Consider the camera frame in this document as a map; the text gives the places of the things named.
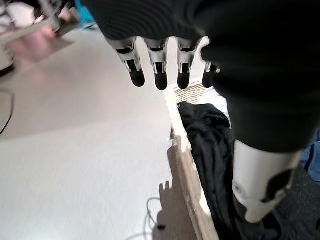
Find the black sleeve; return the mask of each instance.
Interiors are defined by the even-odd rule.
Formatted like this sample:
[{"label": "black sleeve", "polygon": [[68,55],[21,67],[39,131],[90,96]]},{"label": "black sleeve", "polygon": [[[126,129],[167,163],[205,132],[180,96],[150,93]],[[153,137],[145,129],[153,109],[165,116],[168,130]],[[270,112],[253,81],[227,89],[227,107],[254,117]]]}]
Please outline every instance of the black sleeve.
[{"label": "black sleeve", "polygon": [[219,75],[236,139],[294,152],[320,123],[320,3],[177,0],[177,18],[210,37],[201,51]]}]

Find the dark clothing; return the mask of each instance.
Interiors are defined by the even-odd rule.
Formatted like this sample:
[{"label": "dark clothing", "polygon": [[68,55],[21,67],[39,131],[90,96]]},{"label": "dark clothing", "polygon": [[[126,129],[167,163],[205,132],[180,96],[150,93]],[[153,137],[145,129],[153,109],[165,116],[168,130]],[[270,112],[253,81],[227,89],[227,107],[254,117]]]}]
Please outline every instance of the dark clothing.
[{"label": "dark clothing", "polygon": [[310,177],[320,185],[320,130],[317,129],[312,140],[303,151],[301,163]]},{"label": "dark clothing", "polygon": [[299,167],[288,197],[261,223],[244,222],[233,206],[233,140],[228,118],[211,104],[179,104],[214,226],[220,240],[315,240],[320,187]]}]

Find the cable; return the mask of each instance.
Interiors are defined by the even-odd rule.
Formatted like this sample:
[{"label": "cable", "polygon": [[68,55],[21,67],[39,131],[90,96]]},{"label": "cable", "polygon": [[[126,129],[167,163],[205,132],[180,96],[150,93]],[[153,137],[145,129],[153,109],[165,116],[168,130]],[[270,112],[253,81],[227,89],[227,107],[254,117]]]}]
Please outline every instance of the cable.
[{"label": "cable", "polygon": [[11,98],[11,108],[10,108],[10,116],[8,118],[8,120],[6,121],[4,127],[2,128],[2,130],[0,131],[0,136],[2,135],[2,133],[6,130],[11,118],[12,118],[12,115],[14,114],[14,108],[15,108],[15,93],[11,90],[11,89],[8,89],[8,88],[0,88],[0,93],[4,93],[4,94],[7,94],[10,96]]},{"label": "cable", "polygon": [[164,224],[158,224],[158,223],[154,220],[154,218],[152,217],[152,215],[151,215],[151,211],[150,211],[150,209],[149,209],[149,203],[150,203],[150,201],[152,201],[152,200],[159,200],[159,201],[160,201],[160,198],[158,198],[158,197],[151,197],[151,198],[149,198],[148,201],[146,202],[146,210],[147,210],[147,212],[148,212],[149,219],[151,219],[151,221],[152,221],[152,222],[154,223],[154,225],[158,228],[158,230],[160,230],[160,231],[165,230],[165,229],[166,229],[166,225],[164,225]]}]

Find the white floor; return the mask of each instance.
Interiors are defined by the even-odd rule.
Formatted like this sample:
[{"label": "white floor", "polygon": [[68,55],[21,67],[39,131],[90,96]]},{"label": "white floor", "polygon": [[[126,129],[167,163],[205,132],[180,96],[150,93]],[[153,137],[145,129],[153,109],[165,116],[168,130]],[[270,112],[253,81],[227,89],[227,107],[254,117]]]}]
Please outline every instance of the white floor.
[{"label": "white floor", "polygon": [[[11,46],[16,70],[0,78],[0,88],[15,93],[0,137],[0,239],[194,240],[181,190],[172,186],[170,119],[142,39],[142,88],[98,31],[54,39],[45,28]],[[176,48],[171,39],[171,83]],[[199,59],[194,79],[203,74]],[[9,110],[0,93],[0,129]],[[166,181],[175,192],[160,195]],[[166,225],[162,232],[146,218],[147,200],[159,197],[150,210]]]}]

